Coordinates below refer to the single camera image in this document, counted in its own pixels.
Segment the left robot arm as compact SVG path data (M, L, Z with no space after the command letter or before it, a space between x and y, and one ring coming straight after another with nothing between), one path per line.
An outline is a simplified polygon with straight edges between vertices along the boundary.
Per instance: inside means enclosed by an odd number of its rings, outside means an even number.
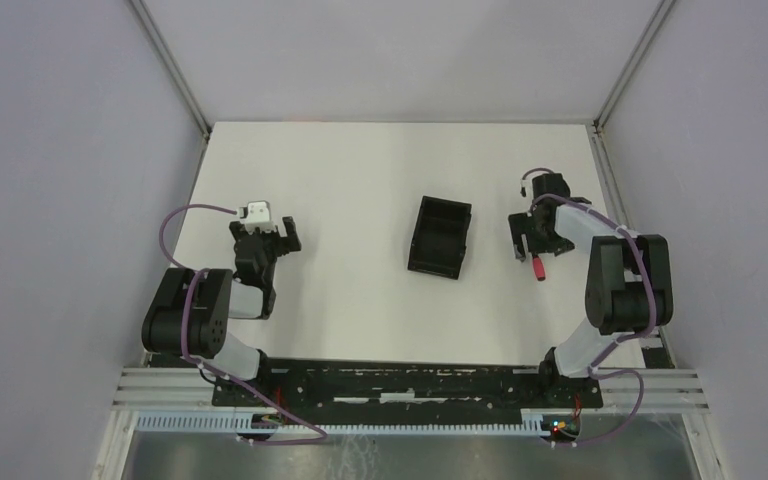
M193 361L226 382L267 385L268 355L232 336L229 322L272 315L278 259L302 250L293 217L283 217L282 224L231 222L231 269L209 268L203 274L184 267L167 269L143 321L145 350Z

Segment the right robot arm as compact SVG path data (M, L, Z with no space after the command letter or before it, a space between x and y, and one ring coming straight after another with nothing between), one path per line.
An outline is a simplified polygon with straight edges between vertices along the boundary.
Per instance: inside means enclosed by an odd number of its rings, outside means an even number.
M585 317L539 365L545 388L564 380L599 378L601 364L623 343L649 336L674 312L667 240L623 226L575 197L563 175L546 167L527 171L520 193L532 199L508 224L515 256L546 279L543 256L587 255Z

